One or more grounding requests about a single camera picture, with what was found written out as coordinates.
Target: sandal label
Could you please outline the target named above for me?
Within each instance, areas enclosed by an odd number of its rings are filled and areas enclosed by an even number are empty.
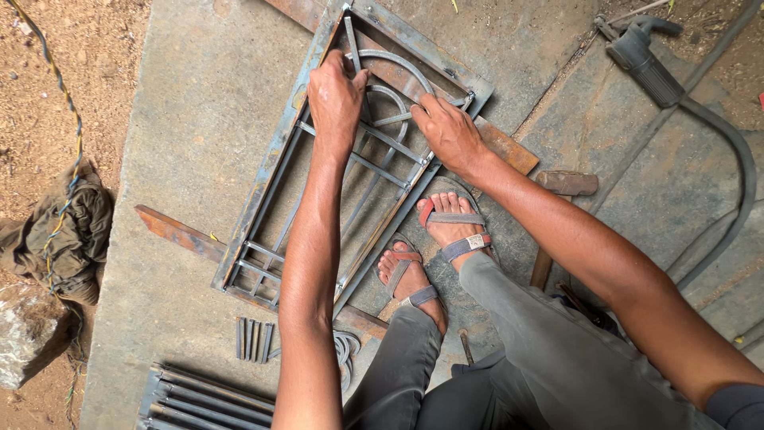
[[[482,234],[476,234],[474,236],[469,236],[465,238],[467,242],[470,244],[470,249],[478,249],[485,247],[485,242],[483,242],[483,235]]]

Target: cloth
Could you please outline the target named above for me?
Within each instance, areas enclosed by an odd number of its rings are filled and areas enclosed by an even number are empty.
[[[482,252],[459,280],[490,312],[506,358],[423,396],[440,333],[421,310],[400,308],[345,405],[346,428],[720,428],[636,349],[559,299],[519,287]]]
[[[24,278],[34,278],[47,288],[44,247],[59,223],[59,209],[66,203],[72,173],[73,168],[68,168],[53,180],[25,221],[0,219],[0,267]],[[98,175],[83,161],[72,203],[65,210],[60,232],[48,248],[53,284],[61,298],[85,305],[98,301],[95,263],[106,260],[111,228],[112,202]]]
[[[716,391],[706,413],[727,430],[764,428],[764,386],[736,384]]]

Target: hand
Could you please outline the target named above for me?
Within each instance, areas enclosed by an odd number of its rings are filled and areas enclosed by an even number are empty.
[[[422,130],[429,147],[440,161],[463,178],[476,171],[490,150],[486,148],[470,116],[445,99],[425,94],[419,99],[424,106],[411,106],[411,117]]]
[[[368,70],[361,70],[350,80],[346,64],[340,50],[331,50],[324,63],[310,71],[308,83],[308,103],[316,128],[316,142],[328,153],[345,158],[353,146],[369,77]]]

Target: hammer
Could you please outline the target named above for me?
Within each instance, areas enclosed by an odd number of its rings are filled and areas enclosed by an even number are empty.
[[[536,175],[536,182],[567,201],[571,201],[573,196],[594,194],[599,186],[596,174],[566,170],[540,171]],[[533,265],[533,273],[530,276],[530,285],[544,291],[544,285],[546,285],[546,279],[549,277],[549,270],[551,268],[552,257],[539,246],[539,253],[536,254],[536,264]]]

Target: gray trousers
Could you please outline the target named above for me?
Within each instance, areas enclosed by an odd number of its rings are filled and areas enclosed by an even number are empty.
[[[507,358],[425,394],[441,334],[424,312],[401,307],[345,404],[345,428],[721,428],[639,351],[558,299],[519,287],[482,252],[459,281],[490,312]]]

